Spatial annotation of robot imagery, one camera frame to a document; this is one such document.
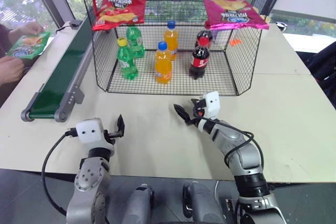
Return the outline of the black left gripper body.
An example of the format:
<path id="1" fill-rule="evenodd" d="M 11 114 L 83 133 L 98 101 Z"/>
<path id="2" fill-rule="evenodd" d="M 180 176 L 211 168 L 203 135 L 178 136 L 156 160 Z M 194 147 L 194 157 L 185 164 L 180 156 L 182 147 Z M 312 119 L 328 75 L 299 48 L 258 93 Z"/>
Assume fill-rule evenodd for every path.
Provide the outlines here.
<path id="1" fill-rule="evenodd" d="M 116 139 L 121 137 L 121 131 L 116 131 L 116 132 L 113 132 L 113 133 L 109 133 L 108 130 L 104 130 L 103 135 L 104 135 L 104 139 L 108 143 L 114 145 Z"/>

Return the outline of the person's right hand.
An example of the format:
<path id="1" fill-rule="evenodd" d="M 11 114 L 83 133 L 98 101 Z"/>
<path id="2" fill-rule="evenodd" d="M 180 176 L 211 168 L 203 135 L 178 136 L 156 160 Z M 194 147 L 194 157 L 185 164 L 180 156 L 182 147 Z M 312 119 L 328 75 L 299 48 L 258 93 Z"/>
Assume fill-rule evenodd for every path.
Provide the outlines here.
<path id="1" fill-rule="evenodd" d="M 24 72 L 24 63 L 21 59 L 5 56 L 1 58 L 1 85 L 18 81 Z"/>

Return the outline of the person's left hand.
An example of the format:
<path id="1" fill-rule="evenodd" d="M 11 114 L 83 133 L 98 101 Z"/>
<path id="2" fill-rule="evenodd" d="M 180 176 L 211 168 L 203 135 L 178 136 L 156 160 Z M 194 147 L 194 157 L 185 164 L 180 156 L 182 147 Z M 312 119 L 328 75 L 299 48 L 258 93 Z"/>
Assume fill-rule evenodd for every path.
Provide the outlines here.
<path id="1" fill-rule="evenodd" d="M 13 30 L 12 34 L 13 38 L 15 38 L 15 40 L 18 40 L 21 36 L 37 35 L 43 31 L 44 28 L 39 23 L 29 22 Z"/>

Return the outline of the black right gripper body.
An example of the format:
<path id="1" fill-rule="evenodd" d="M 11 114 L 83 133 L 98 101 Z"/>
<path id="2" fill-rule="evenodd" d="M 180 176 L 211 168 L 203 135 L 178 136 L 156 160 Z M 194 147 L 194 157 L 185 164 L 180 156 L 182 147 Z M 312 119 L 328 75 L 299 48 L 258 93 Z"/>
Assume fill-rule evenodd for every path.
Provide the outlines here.
<path id="1" fill-rule="evenodd" d="M 205 114 L 206 103 L 205 102 L 195 102 L 193 106 L 194 118 L 190 119 L 187 123 L 188 126 L 195 125 L 198 126 L 200 120 Z"/>

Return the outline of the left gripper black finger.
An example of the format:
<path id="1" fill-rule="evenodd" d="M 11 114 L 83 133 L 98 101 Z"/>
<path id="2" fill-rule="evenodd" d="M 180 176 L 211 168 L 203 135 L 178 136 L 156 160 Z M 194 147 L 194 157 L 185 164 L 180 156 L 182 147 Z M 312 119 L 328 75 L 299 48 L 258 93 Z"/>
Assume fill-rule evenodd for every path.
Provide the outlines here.
<path id="1" fill-rule="evenodd" d="M 120 114 L 117 120 L 117 136 L 118 137 L 123 137 L 124 136 L 124 129 L 125 129 L 125 124 L 122 115 Z"/>

